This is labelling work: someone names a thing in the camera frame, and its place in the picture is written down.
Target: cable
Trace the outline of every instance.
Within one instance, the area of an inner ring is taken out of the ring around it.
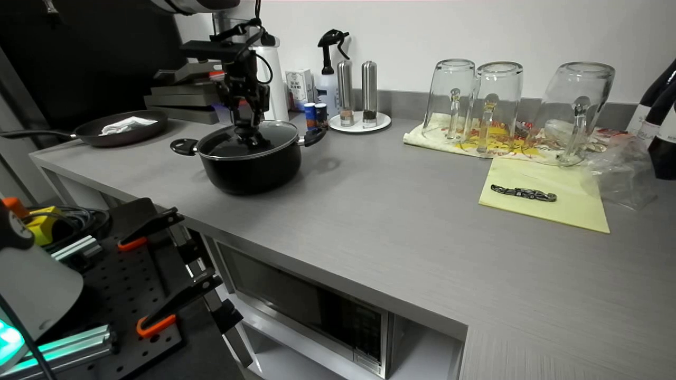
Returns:
[[[57,380],[54,371],[48,367],[48,362],[43,361],[42,352],[38,351],[34,338],[28,333],[26,324],[20,323],[20,318],[16,317],[16,312],[13,310],[13,307],[8,307],[8,301],[2,297],[0,293],[0,309],[3,310],[3,315],[8,317],[11,324],[14,329],[18,329],[18,333],[26,340],[28,351],[34,355],[34,358],[38,361],[42,374],[47,380]]]
[[[271,65],[268,60],[264,60],[261,54],[256,52],[256,56],[258,56],[261,64],[266,64],[266,65],[268,65],[268,71],[271,71],[271,77],[268,77],[266,83],[260,83],[260,80],[258,80],[258,83],[260,83],[260,85],[271,85],[272,77],[275,77],[272,65]]]
[[[261,0],[256,0],[253,16],[260,18]]]

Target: glass cup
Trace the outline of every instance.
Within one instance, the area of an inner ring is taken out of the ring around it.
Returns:
[[[435,65],[423,134],[444,133],[449,142],[463,142],[475,93],[475,64],[469,60],[444,60]]]
[[[615,68],[593,62],[569,62],[555,70],[536,111],[536,129],[543,130],[547,148],[559,150],[559,164],[582,161],[582,145],[608,99],[613,77]]]
[[[482,156],[510,150],[518,105],[522,101],[524,68],[515,62],[489,62],[479,68],[472,101],[472,138]]]

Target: white wall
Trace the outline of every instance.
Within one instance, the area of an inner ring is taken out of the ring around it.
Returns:
[[[281,38],[282,70],[318,71],[318,36],[337,28],[354,65],[373,60],[391,90],[425,93],[435,62],[469,56],[519,62],[524,96],[541,96],[559,64],[592,60],[617,70],[610,101],[635,104],[676,56],[676,0],[264,0],[261,18]]]

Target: gray countertop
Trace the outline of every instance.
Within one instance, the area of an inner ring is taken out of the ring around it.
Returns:
[[[215,189],[151,142],[32,155],[38,167],[117,199],[150,197],[251,255],[465,340],[463,380],[672,380],[676,374],[676,183],[613,235],[477,205],[488,162],[400,143],[414,123],[330,133],[268,195]]]

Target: robotic arm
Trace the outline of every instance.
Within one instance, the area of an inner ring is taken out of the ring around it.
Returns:
[[[271,86],[258,80],[258,62],[266,62],[251,50],[256,43],[271,38],[260,22],[260,0],[151,0],[151,4],[179,14],[222,13],[228,18],[246,18],[209,41],[185,43],[182,52],[198,62],[222,64],[226,75],[217,93],[231,110],[239,139],[251,150],[264,150],[268,142],[258,133],[258,125],[271,105]]]

